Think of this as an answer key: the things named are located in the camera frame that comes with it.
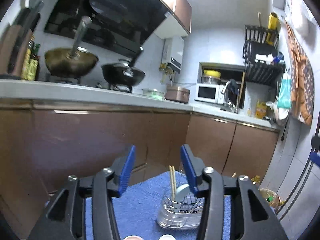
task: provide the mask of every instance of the pan handle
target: pan handle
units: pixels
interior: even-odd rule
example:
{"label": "pan handle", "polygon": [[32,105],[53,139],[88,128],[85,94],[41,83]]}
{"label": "pan handle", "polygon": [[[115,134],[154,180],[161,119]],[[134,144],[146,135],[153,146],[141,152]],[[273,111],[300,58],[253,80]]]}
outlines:
{"label": "pan handle", "polygon": [[92,23],[92,20],[89,16],[83,16],[81,18],[80,24],[78,26],[78,29],[75,35],[75,41],[73,42],[72,48],[69,51],[70,58],[73,58],[76,56],[76,53],[78,52],[78,46],[91,23]]}

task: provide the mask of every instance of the chopsticks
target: chopsticks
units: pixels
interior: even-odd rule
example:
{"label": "chopsticks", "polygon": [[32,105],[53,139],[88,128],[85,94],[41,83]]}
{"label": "chopsticks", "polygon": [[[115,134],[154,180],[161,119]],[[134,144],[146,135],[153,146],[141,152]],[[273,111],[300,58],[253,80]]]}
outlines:
{"label": "chopsticks", "polygon": [[172,195],[172,200],[174,201],[177,193],[177,183],[176,183],[176,174],[175,174],[174,166],[169,165],[169,173],[170,173],[171,195]]}

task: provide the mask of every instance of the white countertop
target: white countertop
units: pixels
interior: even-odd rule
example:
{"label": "white countertop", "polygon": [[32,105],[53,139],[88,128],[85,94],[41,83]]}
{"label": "white countertop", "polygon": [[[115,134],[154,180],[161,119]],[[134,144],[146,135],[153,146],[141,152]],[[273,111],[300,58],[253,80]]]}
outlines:
{"label": "white countertop", "polygon": [[245,122],[252,125],[279,129],[277,125],[271,125],[268,121],[249,117],[244,114],[233,114],[231,112],[221,111],[217,107],[209,106],[202,103],[194,103],[192,105],[189,105],[168,100],[161,101],[143,95],[129,94],[72,84],[1,80],[0,98],[90,102],[193,111],[197,113]]}

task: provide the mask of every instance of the white microwave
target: white microwave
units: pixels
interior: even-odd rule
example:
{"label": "white microwave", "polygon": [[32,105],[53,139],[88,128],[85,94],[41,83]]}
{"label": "white microwave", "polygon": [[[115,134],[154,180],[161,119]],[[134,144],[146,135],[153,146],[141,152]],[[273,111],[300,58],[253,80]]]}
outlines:
{"label": "white microwave", "polygon": [[223,105],[224,95],[221,93],[224,85],[202,84],[196,85],[195,100]]}

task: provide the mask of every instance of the metal bolt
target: metal bolt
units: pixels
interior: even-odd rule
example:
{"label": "metal bolt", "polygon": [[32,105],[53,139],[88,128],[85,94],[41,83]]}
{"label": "metal bolt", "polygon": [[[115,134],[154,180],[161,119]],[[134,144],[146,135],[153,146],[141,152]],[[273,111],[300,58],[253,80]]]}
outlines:
{"label": "metal bolt", "polygon": [[212,167],[205,167],[203,170],[206,174],[211,174],[214,172],[214,169]]}
{"label": "metal bolt", "polygon": [[75,181],[75,180],[77,180],[78,178],[77,178],[77,176],[76,175],[70,175],[70,176],[68,176],[68,180],[69,181]]}
{"label": "metal bolt", "polygon": [[246,175],[240,175],[240,176],[239,176],[239,180],[247,181],[248,179],[249,179],[249,177],[246,176]]}
{"label": "metal bolt", "polygon": [[110,169],[110,168],[104,168],[104,169],[103,169],[103,172],[104,172],[105,174],[109,174],[109,173],[112,173],[113,170]]}

